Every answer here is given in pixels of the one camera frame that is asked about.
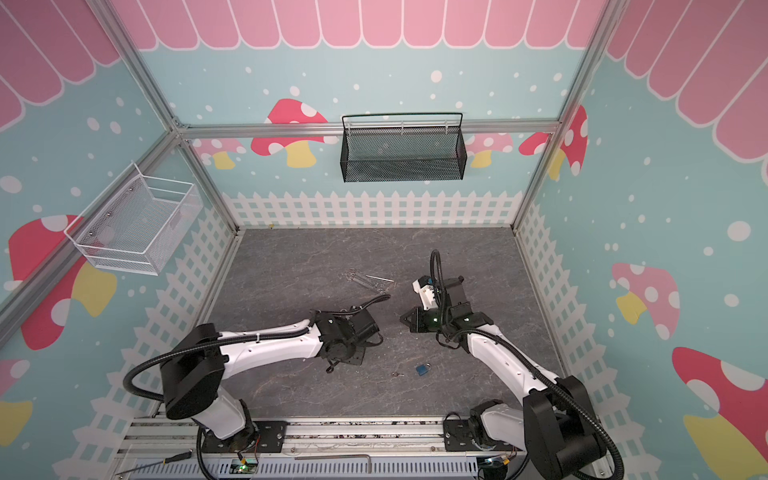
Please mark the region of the shorter silver wrench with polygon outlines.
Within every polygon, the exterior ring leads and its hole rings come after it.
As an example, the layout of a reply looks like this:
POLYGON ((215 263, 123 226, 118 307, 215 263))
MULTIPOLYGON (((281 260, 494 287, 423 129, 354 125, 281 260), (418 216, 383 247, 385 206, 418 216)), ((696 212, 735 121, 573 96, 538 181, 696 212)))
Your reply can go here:
POLYGON ((373 283, 370 279, 366 278, 364 275, 358 274, 356 271, 350 270, 346 272, 346 278, 368 290, 379 292, 380 288, 373 283))

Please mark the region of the metal hex key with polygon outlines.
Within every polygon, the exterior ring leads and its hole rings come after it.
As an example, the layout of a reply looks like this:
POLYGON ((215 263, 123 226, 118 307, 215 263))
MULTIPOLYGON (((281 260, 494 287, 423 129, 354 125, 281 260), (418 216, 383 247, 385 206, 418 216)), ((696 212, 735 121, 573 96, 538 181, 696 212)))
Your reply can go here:
POLYGON ((370 274, 365 274, 364 276, 366 278, 369 278, 369 279, 372 279, 372 280, 375 280, 375 281, 378 281, 378 282, 385 282, 385 283, 394 283, 395 282, 393 279, 389 279, 389 278, 385 278, 385 277, 380 277, 380 276, 375 276, 375 275, 370 275, 370 274))

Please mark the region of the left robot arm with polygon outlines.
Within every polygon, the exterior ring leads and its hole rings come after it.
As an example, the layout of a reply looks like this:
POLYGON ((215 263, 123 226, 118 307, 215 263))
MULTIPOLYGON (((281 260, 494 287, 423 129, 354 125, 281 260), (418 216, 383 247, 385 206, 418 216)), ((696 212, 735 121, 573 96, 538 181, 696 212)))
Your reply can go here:
POLYGON ((219 332, 211 323, 195 327, 171 351, 133 367, 123 379, 126 392, 165 405, 171 420, 193 420, 201 444, 242 452, 263 436, 244 401, 222 381, 287 360, 320 358, 328 372, 339 364, 358 366, 365 351, 383 342, 364 308, 316 311, 308 320, 251 332, 219 332))

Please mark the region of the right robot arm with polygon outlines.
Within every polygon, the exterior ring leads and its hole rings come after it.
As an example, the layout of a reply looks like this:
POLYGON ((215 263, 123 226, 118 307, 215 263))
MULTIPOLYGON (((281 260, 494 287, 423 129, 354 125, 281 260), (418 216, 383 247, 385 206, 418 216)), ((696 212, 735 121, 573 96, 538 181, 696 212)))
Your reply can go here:
POLYGON ((544 479, 587 478, 585 468, 610 457, 611 478, 626 468, 618 446, 598 420, 585 385, 560 377, 518 349, 484 313, 473 311, 463 280, 415 280, 421 304, 402 315, 413 333, 435 333, 486 365, 520 406, 486 403, 475 423, 481 436, 521 448, 544 479))

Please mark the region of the longer silver wrench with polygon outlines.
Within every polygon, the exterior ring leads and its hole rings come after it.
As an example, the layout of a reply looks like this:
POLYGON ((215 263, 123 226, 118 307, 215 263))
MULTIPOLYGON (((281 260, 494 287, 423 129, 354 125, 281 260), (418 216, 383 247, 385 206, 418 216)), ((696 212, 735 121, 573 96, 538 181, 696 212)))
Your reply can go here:
POLYGON ((345 278, 353 283, 356 283, 363 288, 375 292, 378 295, 386 293, 386 287, 381 286, 378 282, 370 279, 364 275, 360 275, 357 272, 347 272, 345 278))

